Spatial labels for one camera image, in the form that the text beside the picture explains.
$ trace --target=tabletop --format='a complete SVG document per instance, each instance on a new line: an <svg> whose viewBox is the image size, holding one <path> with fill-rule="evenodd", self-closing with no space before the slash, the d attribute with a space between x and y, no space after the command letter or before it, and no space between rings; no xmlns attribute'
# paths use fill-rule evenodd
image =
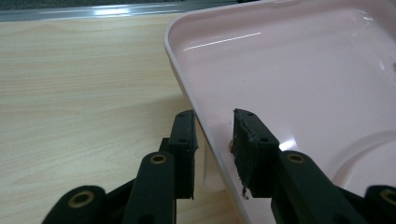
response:
<svg viewBox="0 0 396 224"><path fill-rule="evenodd" d="M135 178L191 109L163 47L175 16L0 23L0 223L41 223L70 189ZM239 223L226 191L201 188L202 149L195 159L177 223Z"/></svg>

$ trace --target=tray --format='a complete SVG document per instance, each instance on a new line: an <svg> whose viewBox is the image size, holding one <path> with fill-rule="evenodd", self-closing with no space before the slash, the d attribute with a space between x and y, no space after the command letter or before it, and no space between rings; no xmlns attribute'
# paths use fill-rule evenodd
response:
<svg viewBox="0 0 396 224"><path fill-rule="evenodd" d="M359 195L396 186L394 24L394 0L260 1L169 24L170 63L244 223L274 219L269 200L241 196L235 108L256 113L282 150L307 154L335 185Z"/></svg>

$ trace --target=light wood surface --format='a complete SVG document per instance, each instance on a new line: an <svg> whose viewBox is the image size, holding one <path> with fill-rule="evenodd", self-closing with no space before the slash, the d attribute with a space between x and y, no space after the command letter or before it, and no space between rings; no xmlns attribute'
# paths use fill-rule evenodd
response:
<svg viewBox="0 0 396 224"><path fill-rule="evenodd" d="M78 186L113 190L158 150L191 108L163 48L174 17L0 23L0 223L41 223ZM203 155L177 223L239 223L225 191L202 190Z"/></svg>

